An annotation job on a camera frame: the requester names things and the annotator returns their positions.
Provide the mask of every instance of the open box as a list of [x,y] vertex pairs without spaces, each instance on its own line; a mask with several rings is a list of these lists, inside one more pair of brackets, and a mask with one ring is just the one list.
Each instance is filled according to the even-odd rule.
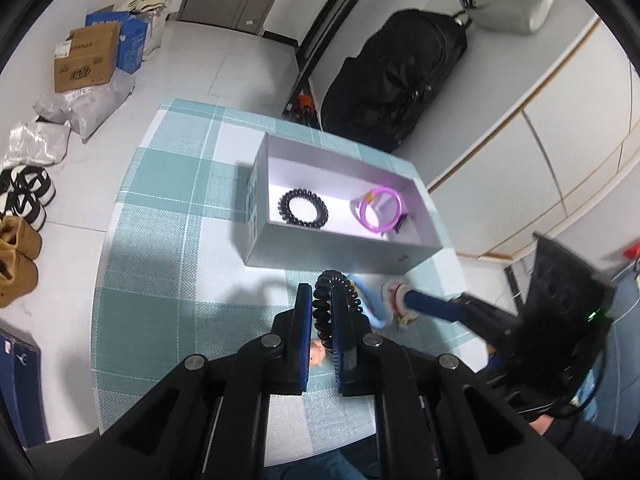
[[[404,274],[442,248],[418,192],[420,184],[419,179],[414,181],[347,155],[267,133],[247,187],[244,262],[273,269]],[[356,218],[357,204],[377,186],[395,189],[401,196],[408,217],[397,233],[391,230],[376,234]],[[316,193],[328,209],[328,221],[320,229],[287,224],[280,216],[281,197],[301,188]],[[315,217],[314,207],[307,205]],[[389,211],[393,208],[394,212],[396,207],[385,196],[375,206],[367,211],[367,219],[374,224],[376,213],[385,223],[382,217],[393,215]],[[305,204],[297,208],[303,211]]]

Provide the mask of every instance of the black and white sneaker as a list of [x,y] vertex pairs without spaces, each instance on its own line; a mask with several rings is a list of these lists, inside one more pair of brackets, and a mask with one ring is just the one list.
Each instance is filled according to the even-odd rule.
[[32,192],[42,205],[47,205],[56,194],[56,188],[44,168],[21,164],[11,170],[9,181],[14,189]]
[[25,189],[7,189],[0,194],[0,219],[5,215],[25,219],[39,231],[47,218],[47,213],[36,196]]

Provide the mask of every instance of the person's hand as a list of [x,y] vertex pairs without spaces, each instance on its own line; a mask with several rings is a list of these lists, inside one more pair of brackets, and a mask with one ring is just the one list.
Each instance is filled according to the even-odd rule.
[[311,350],[309,352],[309,368],[319,366],[324,360],[324,346],[318,339],[311,340]]
[[553,423],[554,418],[548,415],[540,415],[536,420],[530,422],[529,425],[536,430],[539,435],[544,435]]

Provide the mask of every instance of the box lid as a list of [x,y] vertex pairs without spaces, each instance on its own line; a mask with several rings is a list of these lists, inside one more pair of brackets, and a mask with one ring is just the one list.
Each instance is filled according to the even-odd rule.
[[101,11],[98,10],[88,14],[84,24],[89,26],[94,23],[120,22],[120,34],[137,34],[139,31],[146,32],[146,22],[138,20],[126,10]]
[[119,33],[120,23],[117,22],[77,28],[69,33],[68,40],[64,42],[68,44],[67,55],[64,56],[62,49],[59,50],[56,48],[56,57],[74,59],[84,56],[108,54],[118,43]]

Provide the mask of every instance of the tan boot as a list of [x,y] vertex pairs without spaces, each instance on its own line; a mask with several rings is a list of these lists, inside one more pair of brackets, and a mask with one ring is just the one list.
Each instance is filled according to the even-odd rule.
[[38,257],[42,247],[40,235],[19,216],[7,215],[2,219],[0,240],[5,241],[9,247],[16,249],[30,260]]
[[0,308],[31,292],[38,284],[36,264],[0,244]]

